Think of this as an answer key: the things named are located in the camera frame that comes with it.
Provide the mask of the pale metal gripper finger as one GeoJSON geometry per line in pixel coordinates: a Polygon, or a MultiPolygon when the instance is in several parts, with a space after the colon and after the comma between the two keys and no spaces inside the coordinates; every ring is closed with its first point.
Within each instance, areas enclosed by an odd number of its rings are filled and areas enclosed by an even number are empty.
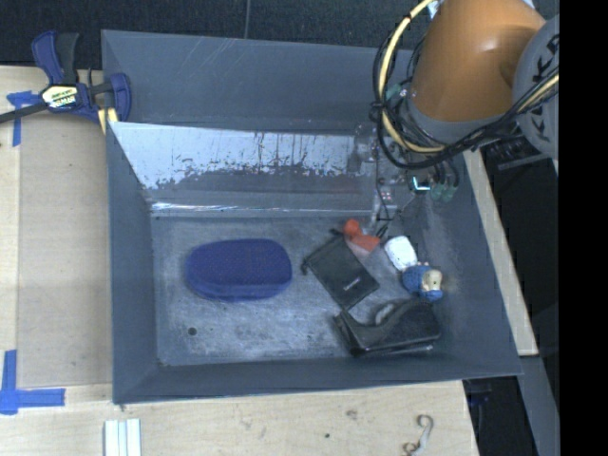
{"type": "Polygon", "coordinates": [[[402,226],[404,196],[397,189],[380,190],[378,225],[380,235],[397,235],[402,226]]]}
{"type": "Polygon", "coordinates": [[[377,227],[381,221],[386,219],[387,207],[384,202],[382,193],[377,189],[373,192],[372,197],[372,209],[370,214],[370,224],[373,227],[377,227]]]}

